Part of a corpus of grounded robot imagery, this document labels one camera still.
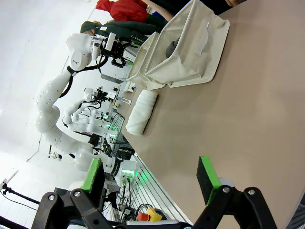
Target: screw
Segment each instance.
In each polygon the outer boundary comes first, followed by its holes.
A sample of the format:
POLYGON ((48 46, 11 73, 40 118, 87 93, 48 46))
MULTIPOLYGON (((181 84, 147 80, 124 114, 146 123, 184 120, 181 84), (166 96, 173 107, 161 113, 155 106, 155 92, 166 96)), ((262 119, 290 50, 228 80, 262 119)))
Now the screw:
POLYGON ((224 193, 228 193, 229 191, 230 191, 230 189, 229 189, 228 187, 224 187, 224 188, 223 188, 223 192, 224 192, 224 193))
POLYGON ((254 191, 253 189, 250 189, 250 190, 248 191, 248 193, 252 196, 252 195, 254 195, 255 191, 254 191))
POLYGON ((49 200, 54 200, 55 199, 55 196, 54 195, 50 195, 49 196, 49 200))
POLYGON ((81 192, 79 192, 79 191, 76 191, 75 193, 74 193, 74 196, 75 197, 79 197, 81 195, 81 192))

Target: brown tabletop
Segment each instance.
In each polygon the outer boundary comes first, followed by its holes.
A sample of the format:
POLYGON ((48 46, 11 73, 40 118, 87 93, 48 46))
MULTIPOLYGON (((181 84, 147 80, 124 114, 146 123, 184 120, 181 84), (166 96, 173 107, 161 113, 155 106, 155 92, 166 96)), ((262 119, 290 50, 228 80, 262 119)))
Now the brown tabletop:
MULTIPOLYGON (((282 229, 305 184, 305 1, 248 0, 221 17, 231 26, 214 80, 155 90, 144 135, 123 134, 192 222, 204 209, 198 157, 208 155, 237 189, 261 189, 282 229)), ((125 124, 140 92, 121 108, 125 124)), ((225 217, 219 228, 237 224, 225 217)))

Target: white robotic arm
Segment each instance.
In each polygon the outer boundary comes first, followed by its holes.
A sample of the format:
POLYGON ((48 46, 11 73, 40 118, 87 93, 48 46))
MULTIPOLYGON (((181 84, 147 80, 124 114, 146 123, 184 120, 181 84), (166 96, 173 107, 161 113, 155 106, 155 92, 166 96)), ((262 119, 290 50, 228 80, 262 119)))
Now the white robotic arm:
POLYGON ((100 55, 101 47, 100 45, 97 46, 96 43, 101 44, 99 39, 86 34, 73 34, 69 37, 67 47, 71 67, 68 66, 59 76, 49 81, 40 90, 36 102, 39 111, 36 127, 40 133, 45 135, 47 141, 52 146, 63 153, 75 154, 74 163, 77 169, 87 171, 93 158, 101 158, 104 171, 113 174, 117 184, 122 186, 122 180, 125 176, 134 177, 135 162, 119 161, 117 158, 107 155, 95 156, 92 154, 92 146, 89 143, 71 138, 56 126, 57 120, 60 117, 60 111, 54 103, 61 96, 71 76, 74 77, 77 71, 84 69, 91 62, 91 59, 95 58, 95 52, 98 53, 97 56, 100 55))

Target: green light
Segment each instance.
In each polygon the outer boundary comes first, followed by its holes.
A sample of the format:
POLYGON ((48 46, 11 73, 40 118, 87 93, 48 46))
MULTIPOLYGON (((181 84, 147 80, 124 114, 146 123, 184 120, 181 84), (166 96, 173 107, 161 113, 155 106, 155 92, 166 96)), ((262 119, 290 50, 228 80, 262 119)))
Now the green light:
POLYGON ((133 171, 132 170, 122 169, 122 173, 129 173, 129 174, 133 175, 133 171))

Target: rolled towel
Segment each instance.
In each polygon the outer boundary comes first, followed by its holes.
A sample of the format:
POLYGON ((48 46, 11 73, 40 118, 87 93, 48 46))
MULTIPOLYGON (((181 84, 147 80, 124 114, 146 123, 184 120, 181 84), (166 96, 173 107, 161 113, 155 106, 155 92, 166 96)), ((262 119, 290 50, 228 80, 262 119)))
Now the rolled towel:
POLYGON ((128 133, 132 135, 143 134, 147 122, 152 115, 157 96, 157 93, 146 89, 140 93, 126 125, 128 133))

